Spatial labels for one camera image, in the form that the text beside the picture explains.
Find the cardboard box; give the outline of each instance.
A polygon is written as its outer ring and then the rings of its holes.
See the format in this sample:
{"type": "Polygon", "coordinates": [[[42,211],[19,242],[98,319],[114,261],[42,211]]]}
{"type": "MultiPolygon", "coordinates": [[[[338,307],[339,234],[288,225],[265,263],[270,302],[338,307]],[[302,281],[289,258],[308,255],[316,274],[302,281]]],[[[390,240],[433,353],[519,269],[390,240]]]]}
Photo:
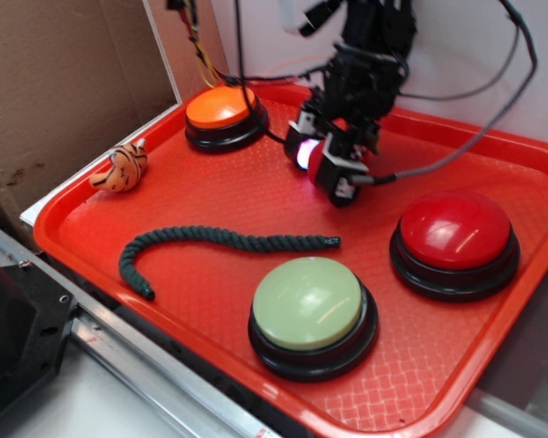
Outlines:
{"type": "MultiPolygon", "coordinates": [[[[179,15],[161,4],[154,8],[164,26],[185,35],[179,15]]],[[[0,219],[23,243],[32,245],[22,211],[177,101],[147,7],[141,0],[0,2],[0,219]]],[[[208,2],[203,10],[213,17],[208,2]]],[[[179,44],[188,71],[195,54],[186,38],[179,44]]],[[[211,46],[221,51],[220,42],[211,46]]],[[[205,86],[186,80],[188,72],[178,78],[178,64],[171,75],[183,82],[182,94],[205,86]]]]}

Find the white wall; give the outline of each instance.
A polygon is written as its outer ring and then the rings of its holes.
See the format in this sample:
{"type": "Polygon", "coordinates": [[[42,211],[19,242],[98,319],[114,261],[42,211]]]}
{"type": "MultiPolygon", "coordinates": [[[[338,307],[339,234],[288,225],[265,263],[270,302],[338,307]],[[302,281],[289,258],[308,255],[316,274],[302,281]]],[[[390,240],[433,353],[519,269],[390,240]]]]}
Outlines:
{"type": "MultiPolygon", "coordinates": [[[[211,0],[230,71],[237,71],[234,1],[211,0]]],[[[311,4],[296,0],[297,5],[311,4]]],[[[277,0],[240,0],[246,74],[265,74],[285,61],[329,56],[344,20],[344,6],[309,39],[285,33],[277,0]]],[[[538,72],[522,99],[496,126],[498,130],[548,141],[548,0],[513,0],[528,24],[538,52],[538,72]]],[[[496,0],[416,0],[418,34],[409,59],[412,70],[404,91],[456,93],[492,78],[511,47],[513,25],[496,0]]],[[[276,69],[298,73],[320,59],[276,69]]],[[[523,39],[506,77],[494,89],[447,103],[400,98],[400,107],[475,124],[485,123],[517,88],[529,68],[523,39]]]]}

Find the tray rim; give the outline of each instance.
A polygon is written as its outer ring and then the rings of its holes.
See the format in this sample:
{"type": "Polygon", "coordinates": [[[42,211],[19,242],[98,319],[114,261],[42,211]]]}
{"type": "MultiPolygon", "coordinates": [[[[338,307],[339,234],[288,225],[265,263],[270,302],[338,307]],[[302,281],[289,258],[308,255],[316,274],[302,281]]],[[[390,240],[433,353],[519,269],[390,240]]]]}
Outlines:
{"type": "MultiPolygon", "coordinates": [[[[286,103],[299,107],[305,97],[309,96],[308,89],[301,86],[283,86],[283,87],[260,87],[255,90],[261,99],[274,100],[279,103],[286,103]]],[[[141,131],[135,136],[133,141],[138,138],[153,138],[155,135],[162,136],[160,127],[163,122],[170,120],[173,123],[184,121],[184,112],[186,104],[168,111],[162,118],[158,119],[148,129],[141,131]]],[[[438,139],[445,137],[444,132],[449,135],[454,134],[455,139],[459,139],[459,145],[468,139],[472,134],[479,130],[474,125],[447,120],[437,116],[422,114],[409,109],[395,108],[390,115],[383,120],[384,130],[394,131],[394,126],[399,123],[406,123],[406,127],[415,130],[414,138],[424,141],[431,141],[447,147],[455,147],[444,144],[438,139]]],[[[501,132],[498,130],[490,131],[482,141],[480,141],[470,152],[478,155],[487,156],[493,159],[503,160],[514,164],[523,164],[523,159],[517,160],[515,148],[526,154],[527,157],[535,158],[529,160],[528,166],[531,169],[542,172],[548,176],[548,143],[534,139],[527,139],[519,135],[501,132]]],[[[107,161],[96,165],[93,172],[103,172],[110,164],[107,161]]],[[[89,172],[81,174],[78,179],[71,182],[66,188],[57,193],[42,209],[38,215],[34,227],[34,237],[37,244],[47,253],[54,256],[59,262],[77,270],[78,273],[93,272],[93,266],[86,260],[81,259],[75,254],[70,253],[66,248],[58,245],[56,240],[57,231],[48,220],[53,215],[58,215],[60,221],[64,220],[78,205],[78,199],[84,200],[91,197],[97,191],[89,186],[89,172]]],[[[541,237],[538,247],[532,252],[531,260],[526,269],[523,270],[520,277],[516,279],[512,286],[515,291],[509,294],[501,303],[500,308],[491,315],[489,322],[483,327],[480,334],[474,339],[463,356],[462,363],[457,364],[455,370],[449,376],[447,383],[441,388],[437,397],[428,406],[426,412],[419,416],[414,422],[411,422],[401,428],[392,429],[385,432],[363,432],[348,428],[345,424],[333,419],[331,416],[322,412],[312,412],[305,409],[305,402],[295,397],[291,392],[284,389],[280,390],[276,403],[269,399],[267,391],[260,391],[263,388],[264,376],[257,371],[248,372],[246,368],[242,370],[239,360],[232,358],[229,354],[216,349],[213,342],[205,339],[202,333],[190,333],[190,330],[179,321],[166,318],[163,315],[152,311],[154,305],[150,308],[150,303],[143,306],[142,299],[132,293],[123,294],[123,304],[132,310],[140,313],[143,317],[150,319],[155,317],[163,319],[163,325],[168,325],[172,333],[179,333],[182,337],[177,338],[179,342],[187,348],[195,345],[191,350],[203,357],[213,366],[216,366],[223,372],[226,370],[244,371],[246,381],[239,382],[250,391],[256,393],[267,402],[271,402],[279,409],[283,410],[289,417],[305,425],[320,436],[332,438],[354,438],[354,437],[414,437],[425,436],[441,428],[450,420],[460,409],[463,402],[469,396],[473,387],[477,383],[480,374],[485,370],[487,364],[494,356],[497,348],[503,342],[511,329],[513,323],[520,315],[523,307],[528,302],[530,296],[534,293],[548,269],[548,233],[541,237]]],[[[119,285],[108,275],[95,272],[96,276],[88,278],[94,285],[102,290],[118,290],[119,285]]]]}

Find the black button base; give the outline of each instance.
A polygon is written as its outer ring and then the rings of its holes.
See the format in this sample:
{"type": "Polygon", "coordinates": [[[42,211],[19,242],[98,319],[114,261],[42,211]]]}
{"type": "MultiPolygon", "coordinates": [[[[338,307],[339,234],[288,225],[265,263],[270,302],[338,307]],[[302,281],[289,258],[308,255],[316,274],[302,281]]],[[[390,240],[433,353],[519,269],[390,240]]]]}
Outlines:
{"type": "Polygon", "coordinates": [[[326,381],[352,370],[365,359],[374,345],[378,314],[374,298],[359,282],[362,291],[362,313],[342,339],[322,349],[295,351],[269,341],[261,332],[250,312],[249,341],[264,365],[272,372],[291,381],[326,381]]]}
{"type": "Polygon", "coordinates": [[[520,244],[511,229],[501,254],[484,266],[449,270],[427,265],[406,249],[400,226],[390,241],[392,268],[417,293],[441,301],[468,302],[489,297],[510,284],[520,262],[520,244]]]}
{"type": "MultiPolygon", "coordinates": [[[[258,97],[256,97],[254,111],[262,125],[268,126],[268,112],[260,104],[258,97]]],[[[197,128],[188,118],[185,118],[185,123],[184,135],[193,149],[206,153],[236,151],[253,143],[264,134],[251,116],[233,125],[217,129],[197,128]]]]}

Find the led light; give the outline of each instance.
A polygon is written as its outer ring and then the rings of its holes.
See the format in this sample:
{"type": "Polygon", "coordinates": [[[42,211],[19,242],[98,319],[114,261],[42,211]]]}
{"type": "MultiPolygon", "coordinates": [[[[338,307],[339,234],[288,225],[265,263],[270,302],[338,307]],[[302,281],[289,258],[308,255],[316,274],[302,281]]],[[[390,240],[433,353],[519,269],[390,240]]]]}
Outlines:
{"type": "Polygon", "coordinates": [[[296,155],[296,163],[301,169],[305,171],[309,168],[309,158],[311,157],[312,150],[317,147],[320,140],[307,139],[300,144],[299,153],[296,155]]]}

